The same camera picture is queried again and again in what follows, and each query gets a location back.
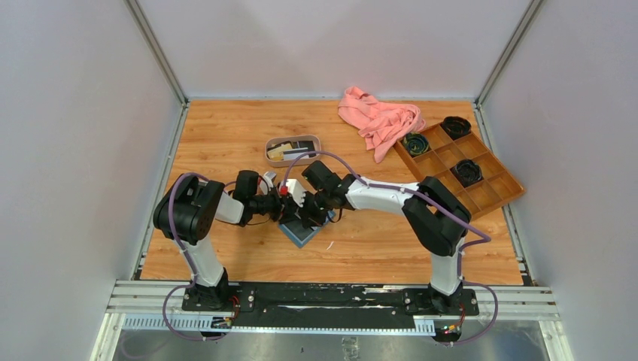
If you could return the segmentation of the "black credit card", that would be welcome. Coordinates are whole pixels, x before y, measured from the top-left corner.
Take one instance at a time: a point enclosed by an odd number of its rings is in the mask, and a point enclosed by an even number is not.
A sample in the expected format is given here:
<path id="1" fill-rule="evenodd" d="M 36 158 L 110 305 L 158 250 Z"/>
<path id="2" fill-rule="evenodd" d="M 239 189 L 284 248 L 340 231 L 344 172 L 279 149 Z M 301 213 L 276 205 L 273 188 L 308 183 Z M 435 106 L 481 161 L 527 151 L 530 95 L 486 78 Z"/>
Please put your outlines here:
<path id="1" fill-rule="evenodd" d="M 282 226 L 287 237 L 299 248 L 304 247 L 321 230 L 320 227 L 303 228 L 300 222 L 291 222 Z"/>

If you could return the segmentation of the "white striped card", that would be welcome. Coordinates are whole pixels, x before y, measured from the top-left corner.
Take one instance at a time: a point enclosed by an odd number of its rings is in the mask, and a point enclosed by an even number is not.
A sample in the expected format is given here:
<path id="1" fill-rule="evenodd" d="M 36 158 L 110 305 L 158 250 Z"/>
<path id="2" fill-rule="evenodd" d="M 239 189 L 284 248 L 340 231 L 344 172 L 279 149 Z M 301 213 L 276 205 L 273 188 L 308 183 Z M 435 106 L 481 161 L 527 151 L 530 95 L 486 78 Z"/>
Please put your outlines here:
<path id="1" fill-rule="evenodd" d="M 284 161 L 292 161 L 292 160 L 295 160 L 297 158 L 310 159 L 313 156 L 314 156 L 313 154 L 308 154 L 308 150 L 306 150 L 306 149 L 286 150 L 286 151 L 283 152 L 283 160 Z"/>

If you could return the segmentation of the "beige oval tray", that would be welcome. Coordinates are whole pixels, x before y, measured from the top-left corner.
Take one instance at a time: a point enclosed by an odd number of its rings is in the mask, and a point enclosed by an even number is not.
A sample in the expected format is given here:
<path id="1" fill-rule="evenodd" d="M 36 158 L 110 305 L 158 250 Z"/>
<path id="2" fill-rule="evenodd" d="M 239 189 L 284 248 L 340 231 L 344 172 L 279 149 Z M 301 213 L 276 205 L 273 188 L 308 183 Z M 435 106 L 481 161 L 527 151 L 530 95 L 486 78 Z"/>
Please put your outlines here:
<path id="1" fill-rule="evenodd" d="M 322 150 L 322 144 L 321 144 L 320 139 L 317 136 L 315 136 L 315 135 L 291 135 L 291 136 L 284 136 L 284 137 L 279 137 L 279 138 L 272 138 L 272 139 L 270 139 L 270 140 L 268 140 L 266 142 L 264 155 L 265 155 L 265 158 L 266 158 L 266 161 L 268 162 L 268 164 L 270 164 L 271 166 L 276 167 L 276 168 L 282 168 L 282 167 L 288 167 L 292 163 L 293 160 L 292 161 L 284 161 L 283 160 L 283 161 L 279 161 L 279 162 L 272 161 L 272 160 L 268 159 L 267 155 L 266 155 L 266 150 L 267 149 L 269 149 L 270 147 L 272 147 L 272 146 L 274 146 L 276 144 L 280 144 L 280 143 L 287 142 L 287 141 L 289 141 L 289 142 L 292 142 L 292 141 L 313 141 L 314 142 L 315 150 L 312 150 L 312 151 L 308 152 L 308 154 L 313 154 L 314 156 L 312 158 L 310 158 L 310 159 L 297 158 L 297 159 L 299 159 L 297 161 L 297 163 L 296 163 L 297 165 L 306 165 L 306 164 L 312 163 L 313 161 L 315 161 L 315 160 L 317 160 L 318 158 L 321 157 L 321 155 L 318 153 L 318 151 Z"/>

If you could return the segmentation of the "teal leather card holder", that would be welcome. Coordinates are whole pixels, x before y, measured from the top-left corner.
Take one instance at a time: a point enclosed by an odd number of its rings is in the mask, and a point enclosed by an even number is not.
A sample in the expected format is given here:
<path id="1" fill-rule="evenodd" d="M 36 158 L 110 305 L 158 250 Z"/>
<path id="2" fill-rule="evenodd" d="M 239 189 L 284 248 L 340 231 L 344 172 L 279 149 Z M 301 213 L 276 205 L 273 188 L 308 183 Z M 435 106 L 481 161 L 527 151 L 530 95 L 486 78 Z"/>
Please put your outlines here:
<path id="1" fill-rule="evenodd" d="M 322 228 L 327 226 L 334 216 L 336 216 L 334 211 L 328 211 L 325 221 L 320 226 L 313 225 L 310 227 L 303 226 L 302 219 L 299 216 L 292 216 L 290 220 L 285 220 L 283 223 L 280 222 L 278 228 L 294 245 L 298 248 L 302 248 L 306 246 Z"/>

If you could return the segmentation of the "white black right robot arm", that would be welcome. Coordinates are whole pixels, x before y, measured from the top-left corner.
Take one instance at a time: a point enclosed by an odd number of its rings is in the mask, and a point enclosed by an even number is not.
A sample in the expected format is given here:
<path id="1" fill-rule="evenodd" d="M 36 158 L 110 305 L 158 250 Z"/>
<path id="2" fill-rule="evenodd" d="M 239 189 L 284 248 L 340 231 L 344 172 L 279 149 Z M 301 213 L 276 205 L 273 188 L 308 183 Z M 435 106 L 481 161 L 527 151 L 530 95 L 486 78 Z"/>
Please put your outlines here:
<path id="1" fill-rule="evenodd" d="M 315 161 L 303 172 L 314 188 L 309 192 L 297 180 L 284 180 L 281 193 L 287 193 L 298 207 L 305 226 L 326 220 L 329 211 L 374 210 L 401 215 L 407 219 L 422 247 L 431 254 L 432 274 L 421 300 L 411 297 L 409 309 L 429 308 L 448 314 L 461 305 L 463 291 L 460 248 L 471 220 L 469 210 L 435 177 L 420 183 L 379 182 L 356 173 L 339 177 L 323 162 Z"/>

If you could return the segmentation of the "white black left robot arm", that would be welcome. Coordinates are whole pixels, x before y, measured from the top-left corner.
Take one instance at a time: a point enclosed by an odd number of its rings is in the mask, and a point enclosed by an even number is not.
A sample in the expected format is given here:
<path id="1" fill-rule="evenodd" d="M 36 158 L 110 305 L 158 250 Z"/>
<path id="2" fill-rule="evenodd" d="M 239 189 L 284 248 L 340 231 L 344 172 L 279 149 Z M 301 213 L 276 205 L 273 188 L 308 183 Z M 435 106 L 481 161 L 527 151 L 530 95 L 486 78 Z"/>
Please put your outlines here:
<path id="1" fill-rule="evenodd" d="M 184 173 L 153 212 L 153 226 L 176 243 L 190 270 L 185 296 L 196 307 L 223 310 L 232 300 L 228 272 L 211 241 L 214 221 L 245 227 L 254 215 L 282 221 L 294 214 L 295 200 L 255 171 L 238 173 L 233 190 L 200 174 Z"/>

